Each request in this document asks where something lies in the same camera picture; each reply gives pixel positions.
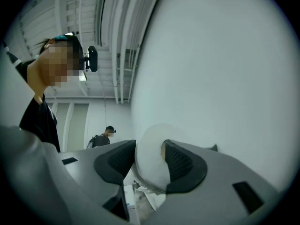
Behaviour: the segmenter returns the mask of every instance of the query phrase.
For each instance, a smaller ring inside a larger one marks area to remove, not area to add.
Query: black rectangular slot
[[[243,201],[246,206],[249,214],[253,213],[255,210],[260,208],[263,205],[262,200],[255,193],[255,191],[249,186],[246,182],[239,182],[233,184],[233,187],[240,199]]]
[[[70,157],[62,160],[64,165],[78,161],[75,157]]]

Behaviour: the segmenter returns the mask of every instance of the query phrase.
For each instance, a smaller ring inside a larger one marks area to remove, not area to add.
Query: white roll
[[[160,123],[150,127],[144,133],[135,150],[138,175],[147,183],[143,185],[163,192],[170,183],[170,172],[162,155],[162,145],[167,139],[189,143],[183,130],[170,124]]]

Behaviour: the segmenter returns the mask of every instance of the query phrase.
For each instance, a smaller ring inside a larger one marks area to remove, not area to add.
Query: man
[[[103,134],[98,136],[93,142],[92,148],[108,145],[110,143],[108,137],[113,137],[115,130],[112,126],[108,126]]]

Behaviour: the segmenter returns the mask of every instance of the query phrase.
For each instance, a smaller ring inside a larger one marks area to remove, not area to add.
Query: person
[[[108,137],[113,137],[115,130],[112,126],[108,126],[103,134],[98,136],[92,144],[92,148],[109,145],[110,141]]]
[[[42,142],[53,144],[60,152],[57,120],[45,101],[44,91],[49,86],[69,81],[69,77],[83,71],[83,49],[78,38],[71,35],[59,35],[41,44],[43,46],[36,59],[16,66],[35,92],[22,117],[20,128],[34,133]]]

